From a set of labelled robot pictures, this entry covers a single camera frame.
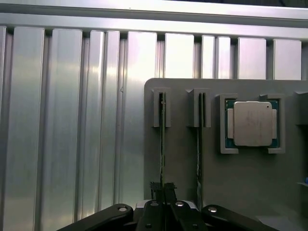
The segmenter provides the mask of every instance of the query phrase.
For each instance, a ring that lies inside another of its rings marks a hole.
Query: screw
[[[127,210],[127,208],[121,207],[121,208],[119,208],[118,210],[119,210],[120,212],[125,212],[125,211]]]
[[[184,204],[183,204],[182,201],[177,201],[177,202],[175,203],[175,205],[178,206],[178,207],[182,207]]]
[[[208,210],[209,210],[211,213],[216,213],[216,212],[217,212],[217,209],[214,208],[214,207],[210,207],[210,208],[208,208]]]

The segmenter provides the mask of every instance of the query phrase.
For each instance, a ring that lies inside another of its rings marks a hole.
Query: corrugated metal wall
[[[0,27],[3,230],[143,199],[146,80],[301,80],[307,67],[299,40]]]

